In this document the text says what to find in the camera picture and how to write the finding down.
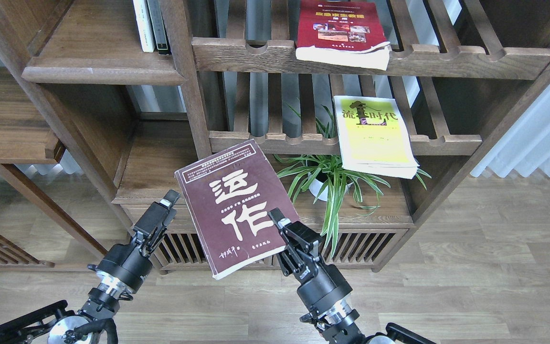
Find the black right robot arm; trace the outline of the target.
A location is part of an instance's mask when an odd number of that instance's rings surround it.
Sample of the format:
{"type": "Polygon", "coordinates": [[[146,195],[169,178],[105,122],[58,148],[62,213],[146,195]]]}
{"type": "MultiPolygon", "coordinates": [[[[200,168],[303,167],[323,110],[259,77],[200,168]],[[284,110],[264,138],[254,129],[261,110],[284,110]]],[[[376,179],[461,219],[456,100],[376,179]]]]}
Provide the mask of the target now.
{"type": "Polygon", "coordinates": [[[319,253],[321,235],[299,221],[292,222],[277,208],[269,211],[279,234],[286,243],[277,258],[284,276],[293,274],[300,285],[297,295],[308,312],[300,322],[310,323],[330,344],[430,344],[432,341],[398,324],[388,323],[386,333],[366,336],[356,320],[347,297],[352,287],[334,264],[327,264],[319,253]]]}

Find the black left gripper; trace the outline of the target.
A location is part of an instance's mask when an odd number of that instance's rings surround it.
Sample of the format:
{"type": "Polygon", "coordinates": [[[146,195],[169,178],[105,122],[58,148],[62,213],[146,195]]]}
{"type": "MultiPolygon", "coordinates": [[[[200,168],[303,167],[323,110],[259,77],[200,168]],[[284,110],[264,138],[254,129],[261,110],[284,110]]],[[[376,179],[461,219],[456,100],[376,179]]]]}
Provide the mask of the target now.
{"type": "Polygon", "coordinates": [[[135,294],[153,268],[150,256],[154,244],[160,243],[175,217],[173,206],[179,197],[178,192],[169,190],[158,203],[153,202],[133,227],[132,240],[126,245],[113,245],[95,272],[103,278],[118,279],[124,283],[126,292],[135,294]]]}

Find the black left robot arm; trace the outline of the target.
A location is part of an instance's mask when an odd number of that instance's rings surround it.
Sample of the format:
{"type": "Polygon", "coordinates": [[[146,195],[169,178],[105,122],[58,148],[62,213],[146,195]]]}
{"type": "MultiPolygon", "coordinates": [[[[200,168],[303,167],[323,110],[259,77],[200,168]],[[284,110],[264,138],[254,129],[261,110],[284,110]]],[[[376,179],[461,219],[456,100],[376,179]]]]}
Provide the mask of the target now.
{"type": "Polygon", "coordinates": [[[168,191],[136,222],[128,244],[113,245],[99,264],[89,264],[100,284],[79,311],[68,311],[67,301],[61,300],[6,322],[0,325],[0,344],[30,344],[42,335],[50,344],[96,344],[102,333],[109,344],[118,343],[113,317],[120,301],[132,300],[151,272],[150,256],[175,217],[178,199],[178,192],[168,191]]]}

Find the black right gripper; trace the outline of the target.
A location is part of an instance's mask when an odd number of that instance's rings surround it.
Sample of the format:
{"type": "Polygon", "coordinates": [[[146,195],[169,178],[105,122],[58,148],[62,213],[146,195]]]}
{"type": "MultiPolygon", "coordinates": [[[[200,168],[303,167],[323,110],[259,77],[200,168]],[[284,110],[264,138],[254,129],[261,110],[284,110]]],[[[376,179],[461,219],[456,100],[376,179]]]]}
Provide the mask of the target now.
{"type": "Polygon", "coordinates": [[[277,258],[284,276],[299,281],[297,295],[308,310],[302,322],[335,325],[343,321],[352,308],[347,296],[352,287],[334,264],[325,264],[319,254],[323,237],[299,221],[291,222],[280,209],[268,213],[286,242],[277,258]]]}

